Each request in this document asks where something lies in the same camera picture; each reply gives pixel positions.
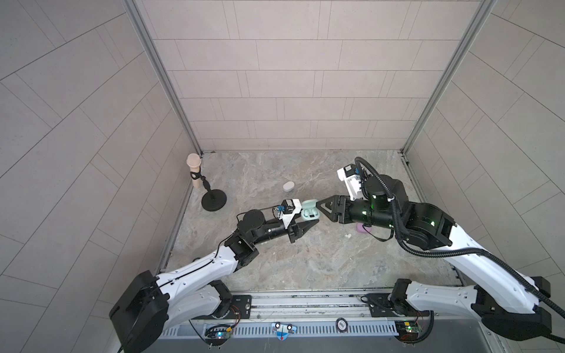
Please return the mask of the green earbud charging case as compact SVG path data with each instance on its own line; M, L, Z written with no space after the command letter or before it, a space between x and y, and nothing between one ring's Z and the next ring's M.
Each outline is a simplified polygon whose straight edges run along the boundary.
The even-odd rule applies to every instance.
M320 217L320 212L316 207L317 199L310 199L301 202L301 217L303 221L317 220Z

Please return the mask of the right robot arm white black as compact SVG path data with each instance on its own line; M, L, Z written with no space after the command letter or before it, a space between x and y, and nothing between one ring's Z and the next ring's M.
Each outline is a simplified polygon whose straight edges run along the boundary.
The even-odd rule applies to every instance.
M512 269L439 207L410 201L397 179L356 169L343 181L348 195L316 204L330 221L389 229L389 238L407 253L444 259L474 282L467 287L445 287L398 279L388 298L392 311L401 316L451 313L477 319L512 341L539 337L559 341L553 335L551 314L564 311L551 300L546 279Z

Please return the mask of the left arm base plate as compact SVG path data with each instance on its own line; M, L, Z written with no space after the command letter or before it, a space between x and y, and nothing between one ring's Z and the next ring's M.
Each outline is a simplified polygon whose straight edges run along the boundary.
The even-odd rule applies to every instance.
M223 299L212 314L198 316L196 320L249 319L251 305L252 297L250 295L235 295L231 299Z

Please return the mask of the pink earbud charging case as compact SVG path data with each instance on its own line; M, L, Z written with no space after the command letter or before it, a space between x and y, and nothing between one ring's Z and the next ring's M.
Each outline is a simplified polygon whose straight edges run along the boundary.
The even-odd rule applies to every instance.
M365 226L363 224L357 224L356 229L357 229L358 232L364 233L364 234L369 234L370 232L372 232L371 227Z

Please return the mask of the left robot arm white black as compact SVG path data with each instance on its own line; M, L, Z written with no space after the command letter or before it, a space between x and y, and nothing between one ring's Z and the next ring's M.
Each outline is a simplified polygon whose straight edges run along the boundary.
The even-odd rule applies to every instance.
M109 318L120 341L120 352L143 352L161 333L200 316L223 316L232 294L221 281L249 265L258 255L257 244L287 236L303 237L317 220L299 222L290 216L267 221L261 210L250 210L217 249L169 273L138 274L110 310Z

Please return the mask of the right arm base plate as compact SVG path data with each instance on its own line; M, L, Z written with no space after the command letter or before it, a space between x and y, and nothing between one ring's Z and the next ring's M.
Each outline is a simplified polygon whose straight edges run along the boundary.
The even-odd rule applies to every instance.
M416 317L430 315L410 306L406 298L394 294L366 294L360 300L369 306L372 317Z

